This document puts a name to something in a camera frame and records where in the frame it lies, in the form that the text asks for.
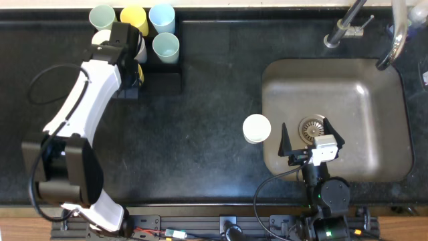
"chrome faucet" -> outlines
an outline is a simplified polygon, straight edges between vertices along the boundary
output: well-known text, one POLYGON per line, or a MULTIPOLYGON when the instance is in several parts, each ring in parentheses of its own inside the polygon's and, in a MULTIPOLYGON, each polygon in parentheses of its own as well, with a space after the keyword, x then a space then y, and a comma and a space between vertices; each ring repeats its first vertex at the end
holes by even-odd
MULTIPOLYGON (((363 28, 370 19, 362 27, 351 27, 350 23, 355 18, 355 15, 361 10, 362 6, 367 0, 356 0, 354 5, 346 12, 343 19, 337 21, 336 26, 331 34, 326 35, 324 43, 329 48, 336 48, 339 46, 340 40, 343 37, 361 37, 363 28)), ((406 42, 407 36, 407 7, 405 0, 391 0, 393 6, 394 16, 394 37, 391 49, 385 54, 385 57, 380 58, 376 63, 378 70, 384 70, 388 68, 400 55, 403 50, 404 43, 406 42)))

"faucet handle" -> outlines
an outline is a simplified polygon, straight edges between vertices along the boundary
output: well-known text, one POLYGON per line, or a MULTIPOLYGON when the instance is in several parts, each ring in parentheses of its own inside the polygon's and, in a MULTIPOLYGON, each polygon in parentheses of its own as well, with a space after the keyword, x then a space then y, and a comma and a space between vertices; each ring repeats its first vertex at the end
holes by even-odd
POLYGON ((364 28, 374 19, 374 15, 371 15, 370 18, 361 26, 350 26, 343 37, 362 37, 364 35, 364 28))

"sink basin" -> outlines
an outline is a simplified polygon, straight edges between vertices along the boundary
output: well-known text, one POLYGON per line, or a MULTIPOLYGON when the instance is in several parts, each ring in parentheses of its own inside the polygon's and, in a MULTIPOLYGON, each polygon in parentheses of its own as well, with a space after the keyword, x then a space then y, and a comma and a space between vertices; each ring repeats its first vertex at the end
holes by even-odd
MULTIPOLYGON (((272 131, 263 143, 267 168, 288 167, 278 157, 281 125, 293 149, 323 135, 322 117, 345 140, 339 158, 328 163, 331 176, 348 181, 396 181, 411 170, 413 155, 399 73, 375 68, 370 59, 278 60, 263 73, 263 115, 272 131)), ((284 177, 296 180, 296 175, 284 177)))

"drain strainer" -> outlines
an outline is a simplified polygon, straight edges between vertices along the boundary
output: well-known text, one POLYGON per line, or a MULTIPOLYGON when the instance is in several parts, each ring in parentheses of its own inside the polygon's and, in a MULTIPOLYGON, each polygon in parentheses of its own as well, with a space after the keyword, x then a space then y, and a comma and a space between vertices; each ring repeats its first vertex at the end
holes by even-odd
POLYGON ((324 135, 323 119, 322 115, 314 114, 300 121, 299 134, 305 143, 311 145, 315 137, 324 135))

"black countertop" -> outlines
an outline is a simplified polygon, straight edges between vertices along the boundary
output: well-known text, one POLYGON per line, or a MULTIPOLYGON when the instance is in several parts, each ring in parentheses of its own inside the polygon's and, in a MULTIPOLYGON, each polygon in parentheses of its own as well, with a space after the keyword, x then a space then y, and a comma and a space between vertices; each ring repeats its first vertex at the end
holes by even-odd
MULTIPOLYGON (((344 39, 334 50, 322 39, 335 17, 343 16, 341 9, 204 11, 177 12, 183 94, 111 100, 98 125, 94 150, 104 170, 104 189, 121 204, 249 203, 271 176, 262 145, 248 144, 242 134, 245 118, 261 113, 266 66, 282 58, 378 58, 391 42, 385 31, 389 10, 375 11, 380 17, 363 38, 344 39)), ((61 106, 30 105, 25 91, 31 78, 52 64, 79 64, 94 34, 87 10, 72 13, 0 17, 0 205, 29 203, 21 140, 27 131, 42 130, 61 106)), ((352 204, 428 202, 428 93, 421 81, 428 70, 427 42, 424 29, 406 43, 395 64, 403 76, 413 170, 394 183, 351 183, 352 204)), ((67 70, 52 73, 39 96, 66 93, 76 76, 67 70)), ((259 196, 271 204, 306 203, 304 186, 295 181, 274 181, 259 196)))

